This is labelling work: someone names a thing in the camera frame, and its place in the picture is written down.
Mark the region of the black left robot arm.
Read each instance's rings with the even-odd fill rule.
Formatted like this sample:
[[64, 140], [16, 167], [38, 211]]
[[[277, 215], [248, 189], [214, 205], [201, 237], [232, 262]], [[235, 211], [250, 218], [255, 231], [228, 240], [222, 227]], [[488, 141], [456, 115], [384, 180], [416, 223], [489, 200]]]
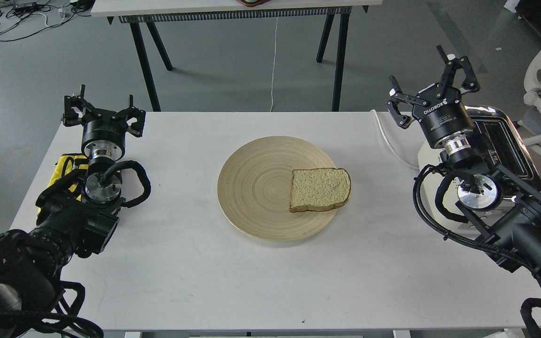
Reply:
[[104, 336], [79, 317], [85, 287], [62, 280], [62, 268], [74, 256], [103, 252], [120, 210], [146, 201], [152, 185], [139, 162], [122, 160], [126, 134], [142, 137], [146, 112], [133, 98], [118, 112], [96, 108], [84, 92], [82, 86], [64, 98], [62, 115], [64, 126], [82, 126], [82, 158], [68, 158], [59, 179], [38, 196], [32, 231], [0, 234], [0, 338], [31, 329], [66, 338]]

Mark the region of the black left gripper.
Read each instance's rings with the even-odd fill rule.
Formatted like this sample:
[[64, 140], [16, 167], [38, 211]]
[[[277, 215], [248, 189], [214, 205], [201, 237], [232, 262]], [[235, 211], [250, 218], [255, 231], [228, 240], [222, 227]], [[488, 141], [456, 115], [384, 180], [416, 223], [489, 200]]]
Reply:
[[79, 94], [64, 97], [62, 124], [66, 127], [83, 125], [82, 147], [94, 141], [109, 141], [124, 147], [126, 133], [142, 137], [146, 112], [134, 105], [133, 95], [129, 95], [128, 107], [118, 112], [93, 108], [84, 99], [85, 85], [81, 85]]

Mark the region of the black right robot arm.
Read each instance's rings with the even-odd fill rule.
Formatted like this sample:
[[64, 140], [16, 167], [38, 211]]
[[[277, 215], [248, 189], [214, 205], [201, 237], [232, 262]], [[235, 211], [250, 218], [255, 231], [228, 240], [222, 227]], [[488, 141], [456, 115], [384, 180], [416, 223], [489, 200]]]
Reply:
[[[418, 122], [427, 141], [427, 163], [413, 185], [414, 208], [427, 225], [499, 267], [526, 268], [541, 289], [541, 178], [513, 122], [489, 106], [464, 105], [479, 83], [467, 56], [436, 47], [444, 72], [414, 95], [390, 76], [386, 103], [399, 128]], [[527, 298], [520, 315], [531, 337], [541, 338]]]

